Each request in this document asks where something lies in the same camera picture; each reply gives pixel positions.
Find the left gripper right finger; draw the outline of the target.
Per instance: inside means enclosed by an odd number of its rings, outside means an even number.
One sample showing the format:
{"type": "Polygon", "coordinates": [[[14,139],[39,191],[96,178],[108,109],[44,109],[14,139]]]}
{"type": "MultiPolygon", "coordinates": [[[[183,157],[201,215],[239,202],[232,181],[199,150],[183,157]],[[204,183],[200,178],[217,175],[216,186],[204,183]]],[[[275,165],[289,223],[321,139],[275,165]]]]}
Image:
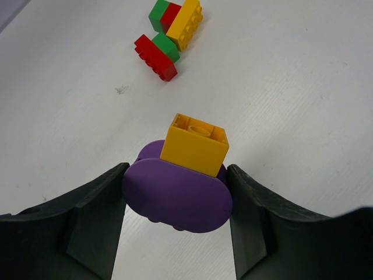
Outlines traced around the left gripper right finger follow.
{"type": "Polygon", "coordinates": [[[371,279],[372,208],[331,218],[227,169],[237,279],[371,279]]]}

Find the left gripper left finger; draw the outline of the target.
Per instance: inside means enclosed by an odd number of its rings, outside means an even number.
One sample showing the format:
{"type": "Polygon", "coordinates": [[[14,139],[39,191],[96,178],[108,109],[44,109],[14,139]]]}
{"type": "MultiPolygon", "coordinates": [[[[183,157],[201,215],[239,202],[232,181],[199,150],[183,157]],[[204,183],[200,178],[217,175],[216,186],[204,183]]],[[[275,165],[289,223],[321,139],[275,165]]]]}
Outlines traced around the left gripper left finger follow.
{"type": "Polygon", "coordinates": [[[120,163],[16,215],[1,215],[1,279],[111,279],[126,202],[120,163]]]}

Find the purple oval lego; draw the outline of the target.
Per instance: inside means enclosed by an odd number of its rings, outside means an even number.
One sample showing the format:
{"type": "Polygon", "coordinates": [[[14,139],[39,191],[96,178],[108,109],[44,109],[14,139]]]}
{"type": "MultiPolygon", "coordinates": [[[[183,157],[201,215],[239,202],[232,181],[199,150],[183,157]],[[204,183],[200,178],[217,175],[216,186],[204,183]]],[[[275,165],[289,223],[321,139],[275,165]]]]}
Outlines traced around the purple oval lego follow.
{"type": "Polygon", "coordinates": [[[177,230],[207,233],[231,216],[225,166],[211,177],[160,159],[164,141],[142,148],[122,179],[126,203],[137,214],[177,230]]]}

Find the small yellow lego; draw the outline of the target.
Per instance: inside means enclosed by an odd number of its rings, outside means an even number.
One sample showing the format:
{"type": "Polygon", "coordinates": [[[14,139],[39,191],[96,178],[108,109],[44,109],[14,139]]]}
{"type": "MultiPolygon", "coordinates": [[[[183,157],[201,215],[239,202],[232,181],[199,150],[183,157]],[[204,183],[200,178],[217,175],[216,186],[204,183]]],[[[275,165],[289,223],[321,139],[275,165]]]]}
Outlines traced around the small yellow lego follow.
{"type": "Polygon", "coordinates": [[[160,159],[216,177],[228,149],[223,128],[178,113],[168,129],[160,159]]]}

